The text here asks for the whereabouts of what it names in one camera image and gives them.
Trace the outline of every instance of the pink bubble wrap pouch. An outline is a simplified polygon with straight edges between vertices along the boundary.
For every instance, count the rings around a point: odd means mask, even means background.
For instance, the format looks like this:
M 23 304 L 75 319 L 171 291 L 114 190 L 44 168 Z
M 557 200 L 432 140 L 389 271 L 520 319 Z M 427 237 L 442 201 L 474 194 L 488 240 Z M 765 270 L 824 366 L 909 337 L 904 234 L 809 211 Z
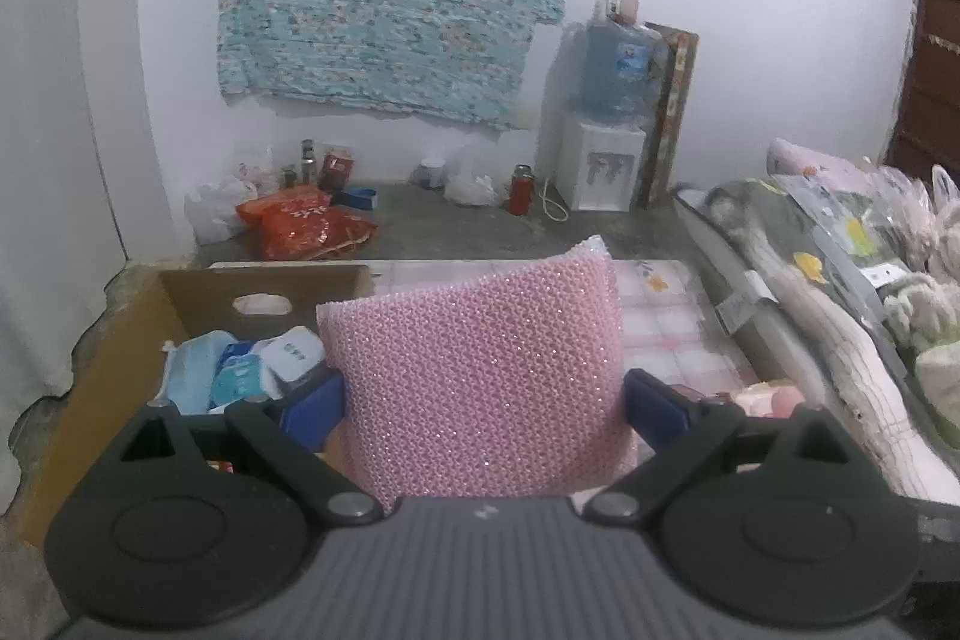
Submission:
M 599 237 L 509 273 L 322 305 L 318 324 L 347 378 L 344 472 L 388 509 L 405 495 L 566 493 L 637 463 Z

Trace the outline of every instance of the pink pouch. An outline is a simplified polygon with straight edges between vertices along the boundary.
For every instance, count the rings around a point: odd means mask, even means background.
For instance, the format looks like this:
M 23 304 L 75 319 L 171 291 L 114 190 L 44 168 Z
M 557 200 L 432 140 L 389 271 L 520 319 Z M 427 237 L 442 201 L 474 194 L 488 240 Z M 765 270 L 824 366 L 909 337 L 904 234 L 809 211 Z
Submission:
M 341 466 L 386 507 L 566 493 L 637 463 L 599 237 L 509 273 L 323 305 L 318 324 L 347 379 Z

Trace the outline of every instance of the gray floor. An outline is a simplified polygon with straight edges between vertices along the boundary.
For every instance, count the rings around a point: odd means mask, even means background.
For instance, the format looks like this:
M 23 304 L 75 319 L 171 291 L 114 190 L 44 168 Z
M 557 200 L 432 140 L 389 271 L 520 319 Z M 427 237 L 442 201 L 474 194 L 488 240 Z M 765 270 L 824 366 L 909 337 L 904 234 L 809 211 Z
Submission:
M 378 228 L 373 240 L 352 255 L 362 259 L 544 258 L 562 253 L 592 234 L 600 234 L 618 259 L 682 259 L 693 252 L 671 210 L 631 214 L 574 213 L 567 223 L 544 216 L 539 200 L 527 218 L 493 208 L 458 207 L 441 194 L 414 186 L 378 186 Z M 256 237 L 202 248 L 197 263 L 257 258 Z M 120 314 L 150 269 L 128 268 L 107 288 L 107 312 L 74 351 L 74 369 L 83 371 L 97 342 Z M 13 453 L 24 471 L 14 506 L 0 518 L 0 640 L 40 640 L 67 621 L 40 552 L 16 538 L 11 519 L 23 506 L 29 482 L 42 463 L 65 401 L 43 399 L 21 417 L 11 437 Z

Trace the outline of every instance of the wooden door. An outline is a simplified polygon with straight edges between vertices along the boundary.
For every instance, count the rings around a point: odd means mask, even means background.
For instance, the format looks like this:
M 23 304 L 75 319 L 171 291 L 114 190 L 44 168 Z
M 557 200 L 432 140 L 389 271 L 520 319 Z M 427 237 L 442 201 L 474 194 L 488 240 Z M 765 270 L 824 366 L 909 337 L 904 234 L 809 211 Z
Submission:
M 913 54 L 886 162 L 930 181 L 943 166 L 960 182 L 960 0 L 919 0 Z

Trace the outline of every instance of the red plastic package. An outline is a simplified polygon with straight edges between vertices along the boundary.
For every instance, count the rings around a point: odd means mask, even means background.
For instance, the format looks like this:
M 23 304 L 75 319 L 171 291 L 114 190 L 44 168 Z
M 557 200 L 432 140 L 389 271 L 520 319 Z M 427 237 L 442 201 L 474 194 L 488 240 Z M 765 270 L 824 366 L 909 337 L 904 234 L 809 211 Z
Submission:
M 294 199 L 264 213 L 260 242 L 267 261 L 307 261 L 360 247 L 374 231 L 371 220 Z
M 253 199 L 237 206 L 237 215 L 244 223 L 251 226 L 260 224 L 264 213 L 277 204 L 296 201 L 301 204 L 312 204 L 314 206 L 328 207 L 330 205 L 330 194 L 325 194 L 317 189 L 315 185 L 296 185 L 293 188 L 284 188 L 270 196 L 263 196 L 262 199 Z

